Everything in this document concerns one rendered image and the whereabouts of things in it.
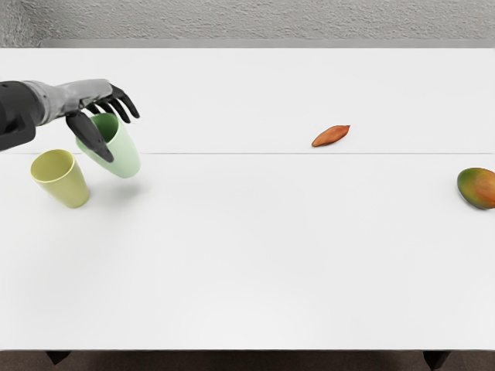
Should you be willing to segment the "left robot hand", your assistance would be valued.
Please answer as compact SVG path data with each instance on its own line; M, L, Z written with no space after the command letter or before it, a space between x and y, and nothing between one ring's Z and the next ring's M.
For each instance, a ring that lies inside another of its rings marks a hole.
M127 124L131 122L130 117L140 117L131 98L105 79L79 80L57 86L34 80L24 84L35 94L42 108L43 114L36 122L37 127L63 117L76 137L109 163L114 161L114 156L83 110L93 114L100 111L116 114Z

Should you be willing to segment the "light green cup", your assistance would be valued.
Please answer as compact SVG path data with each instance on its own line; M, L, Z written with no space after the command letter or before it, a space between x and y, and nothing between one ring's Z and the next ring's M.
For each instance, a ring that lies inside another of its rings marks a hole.
M115 114L102 113L90 119L101 133L114 161L106 162L78 138L75 139L77 147L94 162L116 176L126 179L136 175L141 168L141 159L135 143L119 118Z

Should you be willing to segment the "yellow-green cup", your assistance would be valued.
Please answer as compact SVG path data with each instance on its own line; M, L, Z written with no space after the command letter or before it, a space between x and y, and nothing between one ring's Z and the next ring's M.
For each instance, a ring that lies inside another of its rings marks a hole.
M30 165L30 175L49 196L68 208L81 207L90 197L77 160L64 149L52 149L38 155Z

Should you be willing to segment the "orange sweet potato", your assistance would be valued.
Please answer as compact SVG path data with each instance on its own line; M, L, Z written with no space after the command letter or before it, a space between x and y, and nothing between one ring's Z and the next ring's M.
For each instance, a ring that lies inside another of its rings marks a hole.
M344 138L350 130L349 125L334 125L320 133L313 141L311 146L319 147L330 145Z

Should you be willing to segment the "green and red mango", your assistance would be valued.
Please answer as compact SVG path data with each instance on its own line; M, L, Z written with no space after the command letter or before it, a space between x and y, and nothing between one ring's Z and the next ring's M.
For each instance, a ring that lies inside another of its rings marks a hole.
M479 209L495 209L495 172L485 168L467 168L457 176L461 196Z

